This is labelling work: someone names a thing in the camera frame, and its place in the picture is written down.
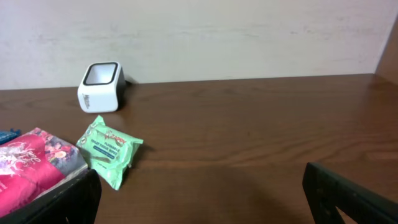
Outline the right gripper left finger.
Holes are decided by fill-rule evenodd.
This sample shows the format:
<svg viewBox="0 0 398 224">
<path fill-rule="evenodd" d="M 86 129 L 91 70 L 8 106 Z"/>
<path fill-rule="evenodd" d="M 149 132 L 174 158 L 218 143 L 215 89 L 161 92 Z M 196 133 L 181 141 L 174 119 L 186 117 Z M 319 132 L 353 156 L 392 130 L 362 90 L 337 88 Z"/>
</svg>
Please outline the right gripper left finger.
<svg viewBox="0 0 398 224">
<path fill-rule="evenodd" d="M 101 193 L 100 177 L 90 169 L 2 217 L 1 224 L 93 224 Z"/>
</svg>

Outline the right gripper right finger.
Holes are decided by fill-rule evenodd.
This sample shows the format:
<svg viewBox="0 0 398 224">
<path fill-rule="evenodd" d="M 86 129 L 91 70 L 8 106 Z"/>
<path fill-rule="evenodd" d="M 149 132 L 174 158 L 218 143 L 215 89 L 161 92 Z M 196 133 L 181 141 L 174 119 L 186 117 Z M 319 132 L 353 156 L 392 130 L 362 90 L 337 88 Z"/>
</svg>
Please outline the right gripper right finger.
<svg viewBox="0 0 398 224">
<path fill-rule="evenodd" d="M 320 164 L 307 163 L 302 186 L 315 223 L 344 223 L 339 211 L 356 223 L 397 223 L 397 203 Z"/>
</svg>

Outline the mint green wipes pack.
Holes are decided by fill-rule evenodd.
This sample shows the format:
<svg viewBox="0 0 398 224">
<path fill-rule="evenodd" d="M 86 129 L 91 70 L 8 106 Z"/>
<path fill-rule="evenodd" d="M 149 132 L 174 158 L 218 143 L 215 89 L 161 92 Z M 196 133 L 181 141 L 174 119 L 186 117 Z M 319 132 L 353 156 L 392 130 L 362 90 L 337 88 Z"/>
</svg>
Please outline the mint green wipes pack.
<svg viewBox="0 0 398 224">
<path fill-rule="evenodd" d="M 144 141 L 106 125 L 102 116 L 87 127 L 77 141 L 88 167 L 94 169 L 114 189 L 119 190 L 124 172 L 132 166 L 138 148 Z"/>
</svg>

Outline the red purple pad pack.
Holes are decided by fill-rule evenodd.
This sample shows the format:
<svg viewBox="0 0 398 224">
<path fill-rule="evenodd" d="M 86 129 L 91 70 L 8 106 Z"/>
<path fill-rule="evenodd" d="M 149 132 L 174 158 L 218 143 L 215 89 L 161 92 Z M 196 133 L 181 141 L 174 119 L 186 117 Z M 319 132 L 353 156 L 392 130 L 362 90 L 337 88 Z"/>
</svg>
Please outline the red purple pad pack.
<svg viewBox="0 0 398 224">
<path fill-rule="evenodd" d="M 1 145 L 4 217 L 88 169 L 79 149 L 40 128 Z"/>
</svg>

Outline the blue Oreo cookie pack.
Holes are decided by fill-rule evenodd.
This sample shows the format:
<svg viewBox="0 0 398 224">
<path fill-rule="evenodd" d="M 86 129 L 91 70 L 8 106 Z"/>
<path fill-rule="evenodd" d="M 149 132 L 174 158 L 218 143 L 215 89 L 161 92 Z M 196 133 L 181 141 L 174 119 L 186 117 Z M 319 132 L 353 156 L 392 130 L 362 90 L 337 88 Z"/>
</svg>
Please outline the blue Oreo cookie pack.
<svg viewBox="0 0 398 224">
<path fill-rule="evenodd" d="M 20 129 L 0 130 L 0 145 L 5 144 L 21 135 Z"/>
</svg>

